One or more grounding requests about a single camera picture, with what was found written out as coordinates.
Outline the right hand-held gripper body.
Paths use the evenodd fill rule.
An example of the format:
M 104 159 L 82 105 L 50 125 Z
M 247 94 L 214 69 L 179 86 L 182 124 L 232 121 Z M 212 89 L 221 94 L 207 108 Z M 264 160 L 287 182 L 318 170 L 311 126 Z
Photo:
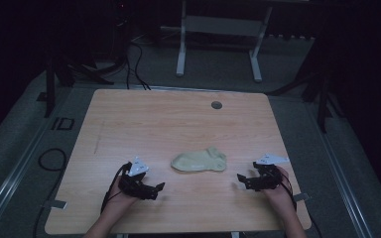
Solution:
M 274 189 L 282 181 L 281 173 L 277 165 L 288 163 L 289 161 L 290 159 L 286 157 L 264 154 L 260 159 L 255 161 L 257 164 L 262 165 L 262 170 L 257 170 L 259 176 L 256 178 L 247 178 L 245 183 L 246 188 L 255 191 Z

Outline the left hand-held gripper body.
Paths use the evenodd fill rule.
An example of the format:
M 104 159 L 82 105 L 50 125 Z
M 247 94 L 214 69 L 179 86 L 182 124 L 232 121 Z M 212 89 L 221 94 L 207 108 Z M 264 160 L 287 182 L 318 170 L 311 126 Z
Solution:
M 140 199 L 155 200 L 158 196 L 155 186 L 149 186 L 143 183 L 143 178 L 149 167 L 138 157 L 132 162 L 132 168 L 129 172 L 124 172 L 121 167 L 119 188 L 127 195 L 138 197 Z

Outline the person's left hand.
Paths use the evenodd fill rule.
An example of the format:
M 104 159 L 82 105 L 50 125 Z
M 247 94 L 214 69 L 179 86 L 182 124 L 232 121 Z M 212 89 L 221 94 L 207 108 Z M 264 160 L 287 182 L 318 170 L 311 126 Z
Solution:
M 127 210 L 138 201 L 137 197 L 125 194 L 118 186 L 120 178 L 115 180 L 114 185 L 110 188 L 109 198 L 104 208 L 104 212 L 111 216 L 120 218 Z

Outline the person's right hand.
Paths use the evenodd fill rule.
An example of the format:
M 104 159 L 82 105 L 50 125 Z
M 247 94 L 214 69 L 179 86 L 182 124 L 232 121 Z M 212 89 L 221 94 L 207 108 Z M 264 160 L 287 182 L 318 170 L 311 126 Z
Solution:
M 282 177 L 281 183 L 274 189 L 264 189 L 263 193 L 278 214 L 280 211 L 289 210 L 290 208 L 296 211 L 293 205 L 292 186 L 289 182 L 289 175 L 281 167 L 278 167 L 278 170 Z

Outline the black metal stand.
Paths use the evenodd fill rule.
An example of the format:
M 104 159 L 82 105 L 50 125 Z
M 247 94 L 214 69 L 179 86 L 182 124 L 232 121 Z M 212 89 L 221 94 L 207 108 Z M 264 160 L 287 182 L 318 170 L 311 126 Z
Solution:
M 115 63 L 109 67 L 91 70 L 61 52 L 47 53 L 46 91 L 41 92 L 38 97 L 38 101 L 46 103 L 45 118 L 49 118 L 56 107 L 56 78 L 58 78 L 63 85 L 73 86 L 74 79 L 71 72 L 77 71 L 97 83 L 113 85 L 113 82 L 104 79 L 103 75 L 112 72 L 119 67 L 120 65 Z
M 278 89 L 268 91 L 266 95 L 278 96 L 302 84 L 306 84 L 307 86 L 302 93 L 302 99 L 304 102 L 313 102 L 318 98 L 317 124 L 320 130 L 325 133 L 328 93 L 334 74 L 336 57 L 337 52 L 335 50 L 330 50 L 327 53 L 309 53 L 292 82 Z

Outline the metal floor rail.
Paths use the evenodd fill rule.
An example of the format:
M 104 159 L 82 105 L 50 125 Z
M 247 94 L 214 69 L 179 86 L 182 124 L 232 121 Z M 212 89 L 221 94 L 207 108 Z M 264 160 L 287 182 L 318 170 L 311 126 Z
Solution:
M 0 187 L 0 238 L 36 238 L 43 205 L 55 177 L 39 166 L 51 147 L 49 129 L 40 129 Z
M 332 173 L 333 179 L 339 190 L 340 196 L 343 200 L 344 206 L 350 217 L 351 223 L 355 229 L 358 238 L 374 238 L 371 229 L 364 217 L 362 209 L 358 203 L 358 200 L 344 174 L 342 166 L 338 160 L 338 157 L 330 143 L 330 140 L 326 133 L 324 133 L 318 125 L 315 116 L 315 107 L 311 104 L 306 104 L 305 108 L 312 121 L 316 131 L 318 132 L 319 140 L 324 146 L 324 150 L 327 156 L 327 163 Z

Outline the white desk frame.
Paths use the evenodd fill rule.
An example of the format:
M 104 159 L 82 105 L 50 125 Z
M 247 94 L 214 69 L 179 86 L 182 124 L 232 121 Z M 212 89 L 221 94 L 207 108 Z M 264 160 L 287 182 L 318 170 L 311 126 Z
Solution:
M 255 82 L 263 80 L 258 55 L 273 8 L 267 7 L 262 21 L 228 19 L 217 17 L 205 17 L 189 15 L 187 13 L 187 0 L 182 0 L 181 29 L 180 29 L 180 48 L 177 60 L 176 76 L 183 76 L 186 68 L 187 56 L 187 33 L 205 33 L 215 35 L 230 35 L 253 37 L 256 39 L 255 46 L 248 52 L 250 59 L 253 79 Z

